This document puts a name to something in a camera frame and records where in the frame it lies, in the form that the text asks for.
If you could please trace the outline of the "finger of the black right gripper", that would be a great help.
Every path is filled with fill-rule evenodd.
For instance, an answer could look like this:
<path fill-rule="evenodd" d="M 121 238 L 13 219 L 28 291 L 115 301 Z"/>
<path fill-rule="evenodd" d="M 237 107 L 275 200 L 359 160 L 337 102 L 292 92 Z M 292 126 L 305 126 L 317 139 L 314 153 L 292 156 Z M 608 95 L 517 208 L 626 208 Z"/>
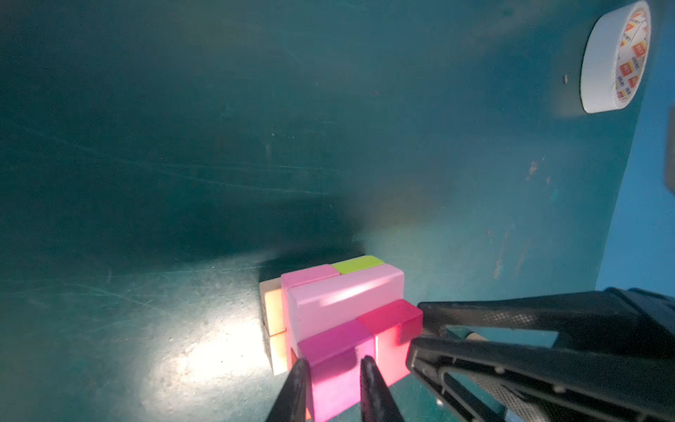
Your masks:
<path fill-rule="evenodd" d="M 603 421 L 672 421 L 674 362 L 562 348 L 417 337 L 407 367 L 462 421 L 499 421 L 453 374 L 503 386 L 533 404 Z"/>
<path fill-rule="evenodd" d="M 674 299 L 647 290 L 483 302 L 422 302 L 425 330 L 448 325 L 555 332 L 556 347 L 648 359 L 674 357 Z"/>

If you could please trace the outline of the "light pink wood block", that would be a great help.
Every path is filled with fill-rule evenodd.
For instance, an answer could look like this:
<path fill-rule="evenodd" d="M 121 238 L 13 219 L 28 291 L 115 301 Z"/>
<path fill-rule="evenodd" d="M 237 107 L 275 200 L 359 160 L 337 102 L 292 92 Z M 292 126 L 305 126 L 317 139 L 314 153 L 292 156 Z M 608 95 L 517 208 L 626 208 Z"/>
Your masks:
<path fill-rule="evenodd" d="M 297 342 L 404 297 L 404 272 L 389 264 L 288 290 L 289 330 Z"/>

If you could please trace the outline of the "yellow-green wood block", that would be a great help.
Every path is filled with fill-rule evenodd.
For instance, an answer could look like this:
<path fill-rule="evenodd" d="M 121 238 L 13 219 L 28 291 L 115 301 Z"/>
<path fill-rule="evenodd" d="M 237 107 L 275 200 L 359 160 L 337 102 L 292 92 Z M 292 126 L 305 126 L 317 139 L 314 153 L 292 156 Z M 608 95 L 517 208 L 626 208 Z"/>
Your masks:
<path fill-rule="evenodd" d="M 369 268 L 379 267 L 385 262 L 372 255 L 363 255 L 357 258 L 350 258 L 332 264 L 332 267 L 340 274 L 352 274 Z"/>

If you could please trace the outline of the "natural wood block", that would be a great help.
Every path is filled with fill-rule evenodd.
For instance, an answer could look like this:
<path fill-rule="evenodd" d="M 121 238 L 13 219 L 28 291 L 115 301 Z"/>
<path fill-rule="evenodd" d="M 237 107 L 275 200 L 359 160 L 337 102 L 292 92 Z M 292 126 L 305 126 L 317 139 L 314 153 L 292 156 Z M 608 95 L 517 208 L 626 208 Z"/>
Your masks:
<path fill-rule="evenodd" d="M 265 339 L 266 350 L 272 374 L 279 376 L 288 372 L 288 348 L 286 332 L 280 332 Z"/>
<path fill-rule="evenodd" d="M 281 278 L 262 281 L 259 284 L 265 328 L 270 336 L 286 330 Z"/>

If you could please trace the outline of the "dark pink cube block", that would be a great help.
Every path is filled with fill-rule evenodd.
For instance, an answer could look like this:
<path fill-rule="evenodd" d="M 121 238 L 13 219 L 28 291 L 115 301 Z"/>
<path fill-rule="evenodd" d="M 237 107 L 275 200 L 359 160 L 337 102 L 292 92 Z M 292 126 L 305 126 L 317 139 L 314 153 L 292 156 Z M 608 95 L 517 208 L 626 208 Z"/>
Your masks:
<path fill-rule="evenodd" d="M 374 336 L 374 358 L 388 386 L 409 376 L 410 343 L 423 332 L 423 312 L 404 299 L 369 311 L 357 320 Z"/>

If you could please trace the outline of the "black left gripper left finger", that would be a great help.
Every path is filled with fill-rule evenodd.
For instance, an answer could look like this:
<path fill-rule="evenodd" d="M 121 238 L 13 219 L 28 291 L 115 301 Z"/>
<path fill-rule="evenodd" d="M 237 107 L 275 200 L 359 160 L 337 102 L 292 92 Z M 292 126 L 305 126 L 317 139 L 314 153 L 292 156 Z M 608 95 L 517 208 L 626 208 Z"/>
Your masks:
<path fill-rule="evenodd" d="M 307 398 L 311 392 L 310 366 L 305 359 L 295 362 L 266 422 L 305 422 Z"/>

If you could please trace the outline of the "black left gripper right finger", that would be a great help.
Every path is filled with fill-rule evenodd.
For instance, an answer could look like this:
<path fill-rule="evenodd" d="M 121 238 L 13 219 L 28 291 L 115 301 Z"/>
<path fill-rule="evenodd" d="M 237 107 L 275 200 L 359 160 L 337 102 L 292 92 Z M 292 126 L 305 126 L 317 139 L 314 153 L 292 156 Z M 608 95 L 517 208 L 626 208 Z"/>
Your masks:
<path fill-rule="evenodd" d="M 369 355 L 360 364 L 360 414 L 363 422 L 404 422 L 375 359 Z"/>

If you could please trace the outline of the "magenta cube block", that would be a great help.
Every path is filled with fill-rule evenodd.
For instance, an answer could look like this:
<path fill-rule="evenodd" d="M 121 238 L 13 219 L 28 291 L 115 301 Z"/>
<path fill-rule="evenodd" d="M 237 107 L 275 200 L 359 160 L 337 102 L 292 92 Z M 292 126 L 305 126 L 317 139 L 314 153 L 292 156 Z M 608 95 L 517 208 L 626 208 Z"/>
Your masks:
<path fill-rule="evenodd" d="M 310 368 L 308 410 L 328 421 L 360 402 L 360 362 L 375 356 L 374 335 L 357 320 L 331 328 L 299 343 Z"/>

